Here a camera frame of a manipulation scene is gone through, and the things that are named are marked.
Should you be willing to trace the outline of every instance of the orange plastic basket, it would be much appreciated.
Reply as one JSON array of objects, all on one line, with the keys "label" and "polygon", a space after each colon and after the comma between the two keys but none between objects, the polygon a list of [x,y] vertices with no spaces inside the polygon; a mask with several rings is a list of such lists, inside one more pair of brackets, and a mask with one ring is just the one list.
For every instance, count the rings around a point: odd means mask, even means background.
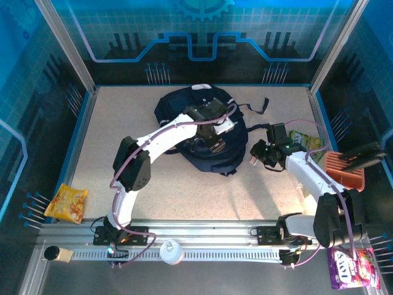
[{"label": "orange plastic basket", "polygon": [[340,152],[327,152],[325,154],[325,172],[347,189],[357,189],[361,192],[365,186],[364,169],[356,169],[352,172],[342,171],[348,164],[338,158],[340,155],[342,155]]}]

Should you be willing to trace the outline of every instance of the green snack package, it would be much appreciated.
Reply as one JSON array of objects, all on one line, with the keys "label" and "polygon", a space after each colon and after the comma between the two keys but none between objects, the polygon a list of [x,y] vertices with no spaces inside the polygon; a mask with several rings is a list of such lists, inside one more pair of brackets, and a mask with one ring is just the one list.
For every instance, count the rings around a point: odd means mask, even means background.
[{"label": "green snack package", "polygon": [[[289,132],[289,137],[293,143],[300,143],[307,151],[312,151],[313,149],[318,149],[325,145],[324,140],[318,137],[308,136],[296,130],[291,130]],[[318,163],[324,156],[324,151],[314,152],[310,156],[316,163]]]}]

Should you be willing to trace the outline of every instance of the navy backpack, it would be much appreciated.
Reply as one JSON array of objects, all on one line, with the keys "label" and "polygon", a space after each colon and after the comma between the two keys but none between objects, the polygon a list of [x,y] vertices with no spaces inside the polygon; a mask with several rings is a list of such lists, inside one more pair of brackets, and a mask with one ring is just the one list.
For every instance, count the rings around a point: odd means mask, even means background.
[{"label": "navy backpack", "polygon": [[[227,105],[236,103],[235,100],[225,91],[208,84],[193,85],[191,87],[173,91],[157,104],[154,110],[155,117],[160,126],[166,125],[174,120],[183,110],[191,105],[202,106],[217,98]],[[268,106],[269,99],[265,98],[262,111],[263,114]],[[230,116],[235,123],[235,127],[228,133],[220,136],[225,141],[225,147],[217,153],[212,153],[203,140],[194,142],[191,139],[182,141],[176,145],[176,149],[167,151],[166,154],[176,154],[180,152],[192,165],[202,172],[220,173],[224,176],[236,173],[236,168],[243,161],[248,142],[248,132],[257,128],[266,128],[267,124],[258,124],[251,128],[246,128],[243,120],[243,113],[240,106],[246,105],[251,109],[250,104],[238,105],[236,111]]]}]

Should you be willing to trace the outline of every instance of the candy bag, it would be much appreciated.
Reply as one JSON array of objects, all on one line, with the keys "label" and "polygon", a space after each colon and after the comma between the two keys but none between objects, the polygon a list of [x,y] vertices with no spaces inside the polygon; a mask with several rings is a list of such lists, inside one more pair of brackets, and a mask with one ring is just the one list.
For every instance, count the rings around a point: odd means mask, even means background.
[{"label": "candy bag", "polygon": [[356,249],[356,258],[339,249],[327,249],[330,281],[333,289],[372,286],[380,288],[379,276],[373,261],[373,248]]},{"label": "candy bag", "polygon": [[[301,132],[292,130],[289,132],[289,137],[291,138],[293,143],[300,143],[302,146],[306,148],[307,151],[312,151],[313,149],[318,149],[323,147],[324,140],[318,137],[308,136]],[[310,155],[310,157],[318,163],[319,160],[324,156],[324,152],[314,152]]]},{"label": "candy bag", "polygon": [[49,203],[44,215],[80,224],[84,215],[87,190],[78,190],[61,184],[56,196]]}]

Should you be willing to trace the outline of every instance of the speckled floor surface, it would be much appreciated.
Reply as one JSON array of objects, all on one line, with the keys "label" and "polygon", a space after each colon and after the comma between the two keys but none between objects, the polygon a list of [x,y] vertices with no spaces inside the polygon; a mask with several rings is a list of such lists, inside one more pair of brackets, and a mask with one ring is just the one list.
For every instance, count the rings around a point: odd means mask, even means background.
[{"label": "speckled floor surface", "polygon": [[[85,218],[109,212],[114,191],[109,182],[112,163],[121,140],[138,138],[158,128],[154,108],[165,94],[180,87],[101,87],[88,126],[72,186],[88,189]],[[264,115],[243,107],[247,126],[313,119],[304,87],[240,87],[225,89],[238,103],[261,108]],[[294,129],[316,136],[315,127],[299,124]],[[152,165],[152,179],[139,193],[133,218],[144,219],[276,219],[291,212],[308,212],[298,181],[287,171],[270,172],[262,164],[249,164],[249,150],[264,130],[249,134],[247,152],[236,175],[202,173],[181,155],[162,155]]]}]

